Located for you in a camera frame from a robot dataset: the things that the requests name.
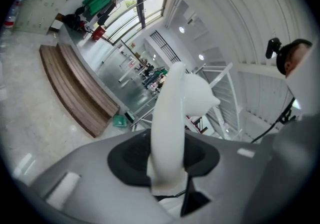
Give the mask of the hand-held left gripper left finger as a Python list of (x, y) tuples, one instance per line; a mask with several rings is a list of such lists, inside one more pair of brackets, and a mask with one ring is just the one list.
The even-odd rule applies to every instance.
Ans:
[(32, 183), (36, 205), (53, 224), (172, 224), (151, 194), (150, 131), (81, 146)]

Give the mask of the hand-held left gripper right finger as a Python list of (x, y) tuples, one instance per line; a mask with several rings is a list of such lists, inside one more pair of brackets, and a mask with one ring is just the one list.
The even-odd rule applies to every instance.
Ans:
[(188, 173), (180, 212), (182, 224), (252, 224), (249, 202), (272, 155), (260, 144), (185, 133)]

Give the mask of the white bear-shaped plastic figure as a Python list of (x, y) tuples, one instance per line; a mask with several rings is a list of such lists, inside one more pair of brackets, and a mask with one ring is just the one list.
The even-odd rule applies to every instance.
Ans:
[(147, 175), (154, 196), (173, 196), (185, 189), (186, 116), (201, 117), (220, 103), (209, 83), (187, 74), (182, 62), (169, 68), (152, 114)]

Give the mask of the green dustpan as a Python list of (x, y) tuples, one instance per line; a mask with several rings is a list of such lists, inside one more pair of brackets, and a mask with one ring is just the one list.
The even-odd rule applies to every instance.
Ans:
[(113, 116), (112, 124), (114, 127), (125, 128), (127, 126), (126, 117), (122, 115), (115, 115)]

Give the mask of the white metal staircase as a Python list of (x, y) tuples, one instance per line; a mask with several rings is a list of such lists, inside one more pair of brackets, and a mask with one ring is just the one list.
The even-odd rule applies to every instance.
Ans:
[(242, 140), (242, 126), (236, 91), (230, 75), (233, 65), (202, 65), (195, 74), (205, 79), (220, 105), (212, 107), (201, 117), (186, 116), (185, 129), (230, 141)]

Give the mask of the brown wooden platform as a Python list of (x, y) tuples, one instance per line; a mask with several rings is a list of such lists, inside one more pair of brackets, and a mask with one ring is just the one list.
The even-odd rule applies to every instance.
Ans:
[(59, 100), (92, 137), (103, 133), (119, 106), (94, 80), (71, 45), (41, 45), (40, 58)]

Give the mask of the person's white shirt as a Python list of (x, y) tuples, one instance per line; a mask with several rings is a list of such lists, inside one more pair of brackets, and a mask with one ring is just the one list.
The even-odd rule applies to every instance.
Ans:
[(320, 44), (314, 42), (285, 80), (298, 102), (302, 115), (320, 113)]

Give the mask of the black metal railing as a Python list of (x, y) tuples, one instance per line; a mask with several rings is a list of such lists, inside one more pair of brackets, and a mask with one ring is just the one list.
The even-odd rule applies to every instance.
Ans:
[(166, 40), (159, 34), (157, 30), (154, 33), (152, 33), (150, 37), (160, 47), (160, 49), (164, 52), (164, 54), (167, 56), (171, 63), (180, 61), (180, 58), (176, 55), (174, 50), (168, 45)]

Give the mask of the red box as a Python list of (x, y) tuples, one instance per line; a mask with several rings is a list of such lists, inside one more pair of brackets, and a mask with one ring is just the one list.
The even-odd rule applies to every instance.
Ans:
[(96, 30), (92, 33), (92, 39), (98, 41), (105, 33), (105, 29), (102, 26), (98, 26)]

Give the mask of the small white cabinet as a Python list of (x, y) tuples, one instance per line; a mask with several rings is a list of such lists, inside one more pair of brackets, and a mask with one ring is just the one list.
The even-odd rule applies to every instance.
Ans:
[(60, 30), (60, 28), (62, 27), (62, 25), (63, 25), (63, 23), (61, 21), (58, 21), (55, 19), (49, 29), (51, 31), (58, 32)]

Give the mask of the pile of black bags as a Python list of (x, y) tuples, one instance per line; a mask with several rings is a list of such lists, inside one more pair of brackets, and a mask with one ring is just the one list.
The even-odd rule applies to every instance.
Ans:
[(67, 14), (62, 18), (62, 22), (75, 31), (86, 31), (87, 21), (83, 16), (86, 7), (81, 6), (74, 13)]

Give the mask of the large glass window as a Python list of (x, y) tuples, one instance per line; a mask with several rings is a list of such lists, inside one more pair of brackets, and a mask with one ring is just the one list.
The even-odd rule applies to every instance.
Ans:
[(162, 18), (167, 0), (123, 0), (102, 26), (102, 38), (111, 45), (128, 42), (138, 32)]

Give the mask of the black coat rack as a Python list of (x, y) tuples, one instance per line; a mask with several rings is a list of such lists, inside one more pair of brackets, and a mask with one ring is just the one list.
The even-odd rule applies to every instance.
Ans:
[(117, 6), (118, 0), (111, 0), (106, 6), (104, 6), (99, 12), (95, 15), (90, 15), (89, 10), (85, 7), (85, 11), (83, 13), (84, 18), (86, 19), (87, 23), (90, 23), (94, 18), (100, 18), (103, 16), (109, 9), (113, 10)]

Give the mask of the green jacket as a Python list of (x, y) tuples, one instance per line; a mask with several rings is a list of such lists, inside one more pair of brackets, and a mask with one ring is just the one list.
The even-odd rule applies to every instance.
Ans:
[(90, 15), (95, 15), (111, 0), (83, 0), (82, 4), (88, 8)]

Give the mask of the pack of water bottles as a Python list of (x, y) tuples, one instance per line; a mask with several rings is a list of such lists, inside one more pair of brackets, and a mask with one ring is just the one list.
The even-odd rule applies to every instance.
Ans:
[(11, 5), (11, 7), (9, 8), (9, 11), (6, 15), (4, 22), (3, 22), (4, 28), (13, 28), (14, 23), (16, 21), (18, 13), (19, 13), (21, 2), (22, 2), (22, 0), (14, 0), (14, 2)]

